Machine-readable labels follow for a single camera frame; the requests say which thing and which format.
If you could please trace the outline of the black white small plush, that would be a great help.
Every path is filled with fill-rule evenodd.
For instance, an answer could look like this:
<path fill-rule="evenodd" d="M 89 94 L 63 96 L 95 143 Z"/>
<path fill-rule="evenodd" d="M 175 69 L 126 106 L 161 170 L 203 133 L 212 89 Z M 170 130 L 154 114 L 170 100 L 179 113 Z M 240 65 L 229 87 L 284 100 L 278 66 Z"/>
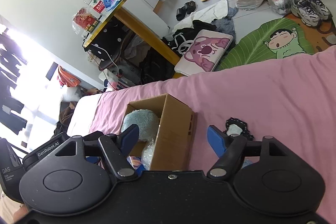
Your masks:
<path fill-rule="evenodd" d="M 250 133 L 247 123 L 237 118 L 230 118 L 226 121 L 225 134 L 227 136 L 243 136 L 247 140 L 253 141 L 254 136 Z"/>

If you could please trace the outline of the teal plush toy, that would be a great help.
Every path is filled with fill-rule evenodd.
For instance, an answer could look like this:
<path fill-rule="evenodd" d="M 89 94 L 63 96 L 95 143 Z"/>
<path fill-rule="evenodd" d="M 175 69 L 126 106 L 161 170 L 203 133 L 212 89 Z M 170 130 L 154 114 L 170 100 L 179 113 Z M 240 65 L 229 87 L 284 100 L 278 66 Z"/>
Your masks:
<path fill-rule="evenodd" d="M 154 140 L 157 135 L 159 118 L 151 110 L 133 110 L 124 117 L 121 132 L 124 132 L 133 124 L 137 125 L 139 128 L 139 141 L 151 141 Z"/>

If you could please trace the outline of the blue packaged box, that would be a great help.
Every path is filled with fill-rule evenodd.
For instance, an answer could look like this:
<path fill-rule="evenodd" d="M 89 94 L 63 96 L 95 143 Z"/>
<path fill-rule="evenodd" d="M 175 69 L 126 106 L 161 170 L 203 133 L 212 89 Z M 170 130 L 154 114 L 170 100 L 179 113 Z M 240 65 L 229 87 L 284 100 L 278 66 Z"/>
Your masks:
<path fill-rule="evenodd" d="M 128 156 L 127 161 L 133 167 L 133 169 L 136 171 L 136 174 L 138 176 L 140 176 L 142 174 L 142 172 L 145 170 L 145 168 L 144 168 L 144 166 L 141 162 L 141 159 L 139 157 Z"/>

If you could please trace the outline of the cardboard box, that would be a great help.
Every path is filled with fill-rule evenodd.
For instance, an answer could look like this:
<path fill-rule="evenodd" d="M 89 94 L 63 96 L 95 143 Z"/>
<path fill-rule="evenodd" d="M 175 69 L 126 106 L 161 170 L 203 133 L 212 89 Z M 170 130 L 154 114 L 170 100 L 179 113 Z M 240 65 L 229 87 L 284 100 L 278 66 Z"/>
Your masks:
<path fill-rule="evenodd" d="M 193 141 L 195 113 L 170 94 L 128 103 L 125 115 L 151 110 L 158 118 L 150 170 L 187 170 Z"/>

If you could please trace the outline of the pink bed sheet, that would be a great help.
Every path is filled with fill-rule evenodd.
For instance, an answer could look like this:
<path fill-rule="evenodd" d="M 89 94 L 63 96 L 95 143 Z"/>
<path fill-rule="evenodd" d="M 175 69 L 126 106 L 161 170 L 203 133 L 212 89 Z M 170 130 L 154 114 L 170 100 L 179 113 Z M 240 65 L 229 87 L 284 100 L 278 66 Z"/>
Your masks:
<path fill-rule="evenodd" d="M 329 47 L 106 92 L 89 130 L 117 134 L 129 102 L 170 94 L 197 115 L 190 168 L 209 170 L 215 153 L 208 126 L 223 129 L 227 119 L 240 119 L 255 139 L 275 137 L 321 174 L 326 193 L 318 213 L 335 223 L 335 86 L 335 47 Z"/>

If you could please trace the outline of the orange bag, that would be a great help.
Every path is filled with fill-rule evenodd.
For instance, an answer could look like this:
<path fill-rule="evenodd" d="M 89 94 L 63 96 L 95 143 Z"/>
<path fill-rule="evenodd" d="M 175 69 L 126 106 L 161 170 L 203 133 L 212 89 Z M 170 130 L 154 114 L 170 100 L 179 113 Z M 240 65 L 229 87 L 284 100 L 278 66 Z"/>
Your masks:
<path fill-rule="evenodd" d="M 67 86 L 68 88 L 74 88 L 80 85 L 81 81 L 64 70 L 60 65 L 58 66 L 58 80 L 61 86 Z"/>

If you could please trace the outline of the pink bear cushion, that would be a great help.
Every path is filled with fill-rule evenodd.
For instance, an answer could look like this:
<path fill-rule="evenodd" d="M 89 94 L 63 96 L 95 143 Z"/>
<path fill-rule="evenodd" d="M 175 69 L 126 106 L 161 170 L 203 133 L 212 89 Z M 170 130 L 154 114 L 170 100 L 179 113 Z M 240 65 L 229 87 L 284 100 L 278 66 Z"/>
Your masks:
<path fill-rule="evenodd" d="M 232 35 L 209 30 L 199 31 L 194 40 L 179 36 L 183 43 L 177 50 L 182 57 L 174 70 L 184 76 L 213 71 L 234 39 Z"/>

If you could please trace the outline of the yellow round table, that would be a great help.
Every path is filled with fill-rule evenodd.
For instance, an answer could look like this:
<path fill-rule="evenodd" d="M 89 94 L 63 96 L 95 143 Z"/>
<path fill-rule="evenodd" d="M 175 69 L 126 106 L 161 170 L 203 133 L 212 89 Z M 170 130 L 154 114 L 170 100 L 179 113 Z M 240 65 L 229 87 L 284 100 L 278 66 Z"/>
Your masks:
<path fill-rule="evenodd" d="M 150 28 L 142 23 L 136 16 L 132 15 L 124 4 L 127 0 L 121 0 L 110 10 L 106 16 L 101 17 L 101 22 L 95 28 L 92 34 L 89 34 L 83 40 L 84 51 L 93 42 L 94 38 L 104 29 L 105 25 L 115 16 L 120 22 L 130 28 L 135 34 L 141 37 L 152 48 L 154 48 L 162 57 L 164 57 L 172 65 L 176 65 L 180 58 L 174 53 Z"/>

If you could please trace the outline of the black polka dot bag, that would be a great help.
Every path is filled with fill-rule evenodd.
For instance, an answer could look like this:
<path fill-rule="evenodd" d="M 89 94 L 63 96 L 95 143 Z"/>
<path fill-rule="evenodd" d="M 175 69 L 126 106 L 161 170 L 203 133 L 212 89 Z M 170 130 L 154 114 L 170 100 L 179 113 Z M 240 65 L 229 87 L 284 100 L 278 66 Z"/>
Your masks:
<path fill-rule="evenodd" d="M 120 48 L 127 32 L 128 28 L 113 17 L 95 36 L 90 45 L 84 48 L 84 51 L 92 52 L 99 59 L 108 60 L 107 54 L 112 56 Z"/>

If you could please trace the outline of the black white clothing pile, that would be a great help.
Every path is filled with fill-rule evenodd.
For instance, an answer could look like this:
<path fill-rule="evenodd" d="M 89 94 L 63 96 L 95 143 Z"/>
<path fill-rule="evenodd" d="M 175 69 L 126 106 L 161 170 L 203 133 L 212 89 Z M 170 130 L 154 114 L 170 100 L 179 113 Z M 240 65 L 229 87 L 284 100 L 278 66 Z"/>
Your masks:
<path fill-rule="evenodd" d="M 182 57 L 201 30 L 215 31 L 216 26 L 201 20 L 193 20 L 192 27 L 176 30 L 172 35 L 164 36 L 162 41 L 178 55 Z"/>

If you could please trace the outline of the grey fluffy mat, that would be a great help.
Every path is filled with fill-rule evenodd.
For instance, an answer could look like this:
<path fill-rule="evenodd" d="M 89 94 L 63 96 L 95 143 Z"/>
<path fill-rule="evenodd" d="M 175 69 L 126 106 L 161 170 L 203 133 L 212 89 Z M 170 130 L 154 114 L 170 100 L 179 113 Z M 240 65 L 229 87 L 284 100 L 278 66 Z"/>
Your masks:
<path fill-rule="evenodd" d="M 211 24 L 214 25 L 216 32 L 221 32 L 224 34 L 231 35 L 233 37 L 233 41 L 236 40 L 236 31 L 234 26 L 233 17 L 238 13 L 238 8 L 228 7 L 228 14 L 225 17 L 220 19 L 214 19 Z"/>

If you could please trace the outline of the right black slipper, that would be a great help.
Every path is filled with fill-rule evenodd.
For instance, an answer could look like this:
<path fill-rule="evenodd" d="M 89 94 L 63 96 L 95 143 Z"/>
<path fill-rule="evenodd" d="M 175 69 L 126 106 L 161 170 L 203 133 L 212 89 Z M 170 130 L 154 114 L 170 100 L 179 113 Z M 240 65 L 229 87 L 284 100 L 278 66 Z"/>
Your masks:
<path fill-rule="evenodd" d="M 186 9 L 185 7 L 181 7 L 179 9 L 177 9 L 177 12 L 176 12 L 176 20 L 177 21 L 181 21 L 185 18 L 186 16 Z"/>

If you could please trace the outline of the left black slipper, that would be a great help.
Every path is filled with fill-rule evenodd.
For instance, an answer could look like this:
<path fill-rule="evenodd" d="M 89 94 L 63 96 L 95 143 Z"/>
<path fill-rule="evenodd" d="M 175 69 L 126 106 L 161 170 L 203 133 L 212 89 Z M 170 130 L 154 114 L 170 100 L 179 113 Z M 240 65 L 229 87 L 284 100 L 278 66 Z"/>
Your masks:
<path fill-rule="evenodd" d="M 185 3 L 186 14 L 190 15 L 192 12 L 196 10 L 197 6 L 194 1 L 189 1 Z"/>

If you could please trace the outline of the grey plastic bag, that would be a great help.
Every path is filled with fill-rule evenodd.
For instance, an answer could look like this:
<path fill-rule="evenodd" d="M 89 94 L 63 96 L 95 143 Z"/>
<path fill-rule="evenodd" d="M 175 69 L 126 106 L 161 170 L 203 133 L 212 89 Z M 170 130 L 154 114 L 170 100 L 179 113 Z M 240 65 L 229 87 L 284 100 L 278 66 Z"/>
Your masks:
<path fill-rule="evenodd" d="M 291 0 L 271 0 L 271 9 L 280 14 L 287 15 L 291 12 Z"/>

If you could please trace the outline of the grey white sneaker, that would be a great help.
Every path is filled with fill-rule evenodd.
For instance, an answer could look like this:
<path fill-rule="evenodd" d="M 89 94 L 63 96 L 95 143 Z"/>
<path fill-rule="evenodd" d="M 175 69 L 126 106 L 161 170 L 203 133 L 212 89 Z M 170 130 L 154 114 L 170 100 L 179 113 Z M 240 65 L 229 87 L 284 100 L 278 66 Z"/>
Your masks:
<path fill-rule="evenodd" d="M 291 13 L 308 27 L 318 27 L 322 23 L 322 19 L 307 0 L 291 0 Z"/>

